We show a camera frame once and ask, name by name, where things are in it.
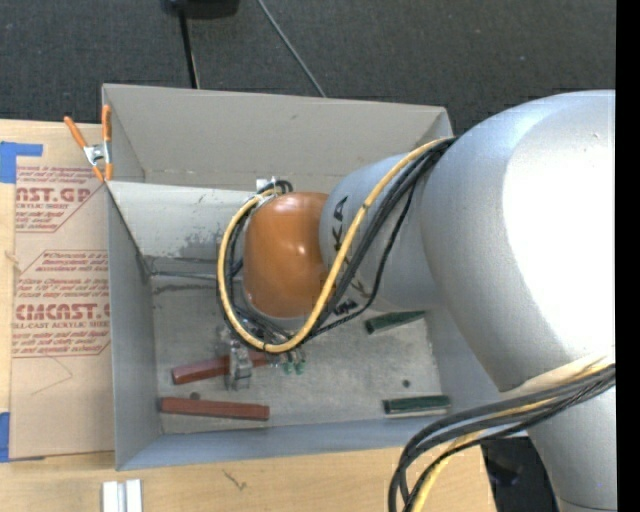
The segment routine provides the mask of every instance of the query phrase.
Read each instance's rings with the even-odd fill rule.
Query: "cardboard sheet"
[[[2,126],[42,145],[15,165],[9,456],[112,449],[105,188],[64,124]]]

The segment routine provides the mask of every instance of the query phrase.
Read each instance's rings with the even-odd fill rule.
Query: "cable bundle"
[[[244,340],[252,347],[265,352],[281,353],[293,350],[298,345],[305,343],[306,341],[349,320],[352,320],[364,312],[375,300],[381,282],[382,273],[384,271],[384,266],[409,210],[418,179],[433,168],[454,140],[455,138],[436,140],[412,151],[401,159],[400,162],[398,162],[378,182],[356,213],[356,216],[345,235],[344,242],[336,255],[322,293],[315,304],[313,311],[300,331],[294,334],[287,333],[264,319],[255,318],[255,315],[251,315],[249,312],[239,308],[233,300],[232,279],[242,267],[242,262],[236,262],[234,258],[235,246],[239,234],[254,209],[259,207],[259,205],[270,195],[277,193],[275,190],[277,185],[280,186],[282,193],[291,191],[291,188],[288,182],[284,182],[286,185],[283,185],[281,182],[277,182],[275,185],[269,184],[267,187],[263,187],[263,189],[259,190],[232,218],[220,244],[217,290],[224,317],[229,327],[239,335],[240,339]],[[383,196],[383,191],[387,185],[389,185],[389,190],[386,191]],[[374,211],[373,218],[362,235],[362,242],[358,245],[355,251],[353,251],[349,258],[349,263],[344,268],[342,277],[338,280],[338,274],[342,270],[343,264],[347,259],[348,251],[351,250],[351,245],[356,232],[359,226],[363,223],[365,214],[372,209],[374,201],[380,196],[383,196],[383,198],[380,201],[379,207]],[[407,197],[405,205],[385,246],[378,266],[378,271],[376,273],[371,297],[367,301],[367,304],[354,313],[340,318],[329,325],[324,325],[329,316],[337,309],[380,228],[403,197]],[[247,330],[247,327],[249,326],[252,326],[253,332]],[[256,337],[256,333],[260,333],[262,336]]]
[[[409,441],[400,456],[389,486],[389,511],[397,512],[398,494],[404,503],[403,512],[422,510],[435,477],[452,455],[483,441],[506,438],[531,428],[605,392],[615,382],[613,363],[591,369],[586,375],[552,389],[463,411],[430,424]],[[450,441],[445,452],[422,472],[410,491],[407,484],[409,467],[427,451]]]

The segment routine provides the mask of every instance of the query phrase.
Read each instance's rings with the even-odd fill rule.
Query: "black cord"
[[[189,35],[189,24],[184,9],[178,8],[178,19],[180,20],[180,32],[182,33],[182,44],[187,58],[187,69],[189,71],[189,81],[192,89],[200,89],[200,78],[196,69],[196,60],[191,47],[191,36]]]
[[[614,371],[614,375],[613,377],[607,378],[605,379],[603,382],[600,383],[596,383],[593,384],[591,386],[586,386],[582,391],[580,391],[579,393],[577,393],[575,396],[572,396],[566,400],[564,400],[561,404],[556,405],[555,407],[552,408],[551,411],[549,412],[543,412],[541,414],[536,414],[534,415],[534,417],[523,421],[513,427],[509,427],[506,429],[501,430],[498,433],[495,434],[491,434],[488,436],[483,436],[482,438],[476,439],[474,441],[469,441],[468,443],[465,443],[463,445],[460,445],[452,450],[449,450],[447,453],[441,455],[440,457],[438,457],[436,460],[434,460],[424,471],[423,473],[420,475],[420,477],[418,478],[418,480],[416,481],[416,484],[414,486],[414,490],[412,491],[412,493],[409,495],[409,498],[406,502],[406,505],[403,509],[403,512],[410,512],[413,510],[413,504],[415,502],[415,499],[417,498],[418,492],[420,490],[420,488],[422,487],[422,485],[424,484],[424,481],[426,480],[426,478],[433,472],[433,470],[437,467],[438,464],[440,464],[443,460],[455,455],[456,453],[459,453],[463,450],[466,450],[467,448],[471,448],[472,446],[477,446],[485,441],[494,441],[497,439],[504,439],[506,437],[512,436],[514,434],[517,434],[518,432],[521,432],[523,430],[532,428],[540,423],[542,423],[543,421],[548,420],[549,418],[565,411],[566,409],[568,409],[569,407],[572,407],[578,403],[584,402],[586,400],[589,400],[591,398],[593,398],[594,396],[597,396],[601,393],[603,393],[604,391],[608,390],[609,388],[611,388],[612,386],[615,385],[615,371]]]
[[[441,142],[430,151],[427,151],[420,155],[416,160],[410,163],[389,185],[389,192],[383,198],[379,208],[376,210],[372,221],[367,226],[365,230],[362,241],[358,245],[356,251],[352,255],[347,268],[345,269],[343,276],[336,286],[336,291],[333,294],[333,297],[327,303],[325,311],[318,319],[316,325],[322,326],[322,324],[327,320],[327,318],[331,315],[331,313],[338,307],[338,303],[342,300],[342,297],[347,291],[352,279],[355,276],[360,264],[362,263],[364,257],[367,254],[371,244],[375,240],[378,232],[380,231],[382,225],[387,220],[392,210],[396,207],[400,199],[407,193],[408,190],[412,190],[412,187],[415,186],[418,179],[424,176],[429,170],[431,170],[435,164],[439,161],[440,157],[444,154],[444,152],[453,144],[455,139],[448,139],[446,141]],[[345,322],[338,320],[332,324],[331,328],[337,327]],[[319,327],[312,329],[310,331],[309,336],[315,337],[321,333],[329,330],[328,328]]]
[[[300,57],[300,55],[298,55],[298,52],[296,51],[296,49],[291,44],[291,41],[289,41],[289,38],[284,34],[284,31],[280,28],[280,25],[278,25],[278,22],[271,15],[271,13],[269,12],[269,9],[267,9],[267,6],[264,3],[264,1],[263,0],[257,0],[257,2],[258,2],[258,5],[260,6],[260,8],[262,9],[262,12],[264,12],[264,15],[269,20],[269,23],[271,23],[271,26],[278,33],[278,36],[280,36],[280,39],[282,39],[282,42],[285,44],[287,49],[291,52],[291,55],[293,55],[294,59],[296,59],[296,61],[298,62],[298,64],[302,68],[302,71],[304,71],[304,74],[307,75],[307,78],[313,84],[313,87],[316,89],[316,91],[318,91],[318,94],[320,96],[322,96],[323,98],[326,98],[327,95],[325,94],[324,90],[322,89],[322,87],[320,87],[320,84],[318,83],[318,81],[315,79],[315,77],[311,73],[311,70],[304,63],[304,61],[302,60],[302,57]]]
[[[580,403],[593,398],[594,396],[606,391],[613,385],[615,385],[615,364],[610,365],[603,370],[600,370],[587,377],[576,379],[575,382],[558,386],[551,390],[541,391],[525,397],[518,397],[503,402],[497,402],[488,406],[481,406],[469,411],[463,411],[462,413],[443,418],[442,420],[429,425],[418,434],[416,434],[411,439],[411,441],[407,443],[407,446],[400,456],[398,468],[394,472],[394,476],[389,487],[389,510],[391,512],[395,512],[397,510],[396,499],[398,490],[401,491],[403,500],[406,503],[405,510],[410,510],[410,505],[413,499],[415,499],[417,490],[424,482],[424,479],[426,479],[426,476],[428,476],[429,468],[427,468],[427,471],[423,473],[423,478],[419,479],[414,486],[413,493],[408,493],[408,489],[406,488],[406,471],[413,464],[413,462],[415,462],[415,460],[417,460],[422,454],[432,449],[433,447],[443,442],[459,438],[466,434],[482,431],[488,428],[495,428],[496,426],[498,426],[496,425],[496,422],[501,422],[500,424],[507,425],[514,423],[515,421],[519,421],[523,418],[524,421],[519,421],[515,426],[506,428],[497,434],[484,436],[482,439],[478,439],[471,443],[461,445],[459,448],[456,448],[455,451],[452,451],[451,453],[445,455],[453,455],[453,453],[457,453],[458,451],[461,451],[475,444],[479,444],[480,442],[485,440],[498,439],[513,435],[517,432],[525,430],[526,428],[530,428],[542,421],[545,421],[551,416],[558,414],[563,410],[566,410],[576,403]],[[535,404],[542,400],[553,401],[544,403],[529,412],[514,413],[509,415],[502,415],[500,417],[475,420],[456,428],[450,428],[448,431],[437,436],[433,435],[439,430],[451,427],[451,425],[454,424],[468,421],[473,418],[482,418],[487,414],[499,414],[516,407]]]
[[[422,155],[418,156],[413,162],[405,166],[405,168],[402,171],[400,171],[400,173],[397,176],[394,177],[394,180],[389,185],[390,188],[388,193],[385,194],[385,196],[381,201],[381,204],[376,209],[372,221],[368,224],[367,228],[364,231],[361,243],[356,248],[352,258],[350,259],[349,263],[347,264],[344,270],[342,278],[337,283],[336,291],[334,292],[333,297],[329,300],[329,302],[325,306],[323,313],[317,319],[315,325],[309,331],[309,334],[307,335],[305,340],[303,340],[302,343],[306,343],[308,340],[324,332],[327,332],[328,330],[333,329],[349,320],[352,320],[353,318],[362,314],[362,312],[364,312],[374,302],[375,297],[378,293],[381,280],[382,280],[382,274],[384,271],[386,261],[393,248],[393,244],[397,238],[400,227],[408,213],[409,206],[411,204],[411,198],[413,196],[413,192],[415,190],[417,182],[422,176],[424,176],[430,169],[433,168],[433,166],[438,162],[442,154],[444,154],[444,152],[451,146],[454,140],[455,140],[454,138],[447,139],[446,141],[443,141],[438,145],[436,145],[435,147],[431,148],[429,151],[426,151]],[[270,190],[271,188],[274,188],[274,187],[279,187],[282,193],[291,192],[293,190],[293,186],[288,181],[276,180],[275,182],[270,182],[264,187],[262,187],[261,189],[259,189],[257,193],[260,194],[260,193],[266,192],[267,190]],[[326,320],[329,318],[331,313],[338,306],[338,303],[340,302],[340,300],[342,300],[342,297],[346,293],[347,288],[349,287],[353,277],[355,276],[357,269],[362,263],[371,244],[373,243],[376,236],[378,235],[378,232],[380,231],[382,225],[384,224],[384,222],[386,222],[389,215],[391,214],[393,209],[397,206],[397,204],[402,199],[402,197],[407,195],[407,193],[409,193],[407,202],[405,203],[405,206],[398,218],[398,221],[394,226],[392,235],[385,246],[385,250],[383,252],[380,264],[376,272],[372,293],[370,294],[367,304],[360,310],[356,311],[355,313],[352,313],[347,317],[339,319],[328,326],[323,326],[324,322],[326,322]],[[235,274],[237,274],[237,272],[239,272],[242,266],[242,261],[235,262],[233,258],[231,259],[231,261],[228,262],[227,261],[228,254],[229,252],[233,253],[235,251],[236,241],[241,231],[240,224],[244,224],[244,222],[246,221],[246,219],[248,218],[248,216],[252,211],[253,211],[253,208],[245,212],[245,216],[243,216],[243,218],[240,219],[240,221],[238,222],[238,225],[235,226],[234,231],[231,233],[230,247],[227,248],[227,253],[223,255],[223,257],[225,258],[225,266],[231,269],[231,271],[226,273],[225,275],[228,283],[227,284],[228,289],[230,289],[232,286],[230,282],[232,277]],[[227,324],[229,324],[228,319],[226,318],[226,315],[223,314],[223,316],[225,316],[225,321],[227,322]],[[243,314],[241,316],[243,316],[244,319],[248,322],[254,323],[256,325],[258,324],[256,319],[253,318],[253,315],[245,316]],[[283,329],[280,329],[276,326],[267,328],[267,332],[270,332],[270,334],[272,335],[277,333],[281,337],[284,337],[284,339],[291,339],[290,333],[287,333]]]
[[[411,200],[413,198],[413,193],[416,189],[416,183],[413,184],[413,186],[411,187],[411,191],[409,192],[409,196],[407,197],[407,201],[405,202],[404,208],[402,209],[402,212],[400,213],[400,216],[398,217],[398,220],[396,221],[396,225],[393,228],[393,231],[391,233],[391,236],[389,237],[389,240],[387,240],[387,244],[384,248],[384,251],[382,253],[382,257],[380,258],[380,263],[378,264],[378,270],[376,271],[376,276],[375,276],[375,280],[374,280],[374,284],[373,284],[373,288],[371,290],[371,294],[369,295],[369,299],[367,300],[367,303],[360,308],[358,311],[355,311],[339,320],[336,320],[335,322],[325,326],[325,327],[321,327],[319,329],[316,329],[315,331],[313,331],[312,333],[309,334],[309,336],[307,336],[307,338],[304,340],[304,343],[306,343],[307,341],[315,338],[316,336],[319,336],[320,334],[323,334],[324,332],[327,332],[331,329],[334,329],[335,327],[338,327],[339,325],[342,325],[346,322],[349,322],[351,320],[353,320],[354,318],[360,316],[362,313],[364,313],[367,309],[369,309],[369,307],[371,306],[371,304],[373,304],[373,302],[376,300],[376,296],[378,295],[378,289],[380,288],[380,283],[382,282],[382,274],[384,273],[384,268],[385,265],[387,264],[387,259],[389,258],[389,255],[391,254],[391,249],[393,249],[393,245],[396,241],[396,238],[398,236],[398,233],[400,232],[400,228],[402,227],[403,223],[404,223],[404,219],[407,216],[407,213],[409,212],[409,206],[411,206]]]
[[[483,418],[485,416],[488,416],[489,414],[501,414],[510,409],[533,405],[543,400],[558,400],[563,397],[574,396],[575,394],[580,393],[582,390],[584,390],[585,387],[597,385],[603,380],[607,379],[611,372],[613,372],[615,375],[615,367],[613,367],[613,370],[608,367],[594,373],[593,375],[577,379],[575,382],[564,384],[550,390],[540,391],[524,397],[517,397],[511,400],[496,402],[487,406],[481,406],[470,409],[468,411],[463,411],[461,413],[443,418],[425,427],[422,431],[413,436],[413,438],[405,446],[405,449],[400,456],[400,462],[396,471],[396,476],[399,478],[399,484],[403,498],[406,499],[408,493],[406,487],[406,475],[404,474],[404,472],[418,457],[440,443],[455,439],[470,432],[484,430],[486,428],[495,426],[493,424],[483,423],[486,420],[478,420],[477,418]],[[539,410],[540,409],[532,411],[532,414],[538,412]],[[508,416],[501,417],[504,418],[503,424],[507,423],[507,421],[510,419]],[[470,420],[475,421],[472,423],[466,423],[464,427],[471,426],[471,428],[466,428],[464,430],[451,429],[448,430],[444,435],[433,437],[440,430],[444,430],[453,425],[457,425],[463,422],[469,422]],[[394,485],[395,482],[392,480],[391,488],[393,488]]]

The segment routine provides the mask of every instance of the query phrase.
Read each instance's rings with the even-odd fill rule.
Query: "box floor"
[[[213,281],[153,279],[158,393],[203,400],[268,405],[267,422],[162,414],[164,433],[344,422],[384,417],[381,401],[439,394],[435,360],[424,320],[368,335],[365,313],[304,346],[304,373],[282,367],[253,369],[249,389],[227,390],[224,377],[174,385],[175,366],[216,357],[224,327]]]

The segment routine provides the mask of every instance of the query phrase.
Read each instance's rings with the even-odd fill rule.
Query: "gray cardboard box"
[[[460,391],[486,378],[446,312],[430,313],[440,348],[422,320],[374,336],[353,321],[305,345],[302,375],[254,369],[242,391],[223,379],[170,379],[173,366],[216,355],[216,237],[256,179],[329,192],[359,167],[450,135],[443,108],[122,85],[105,85],[103,99],[113,111],[107,209],[119,469],[403,445],[432,419],[385,418],[382,399],[445,392],[458,409],[493,396],[478,382],[468,387],[477,396]],[[444,388],[438,351],[453,372]],[[194,394],[267,404],[271,417],[256,424],[159,412],[160,397]]]

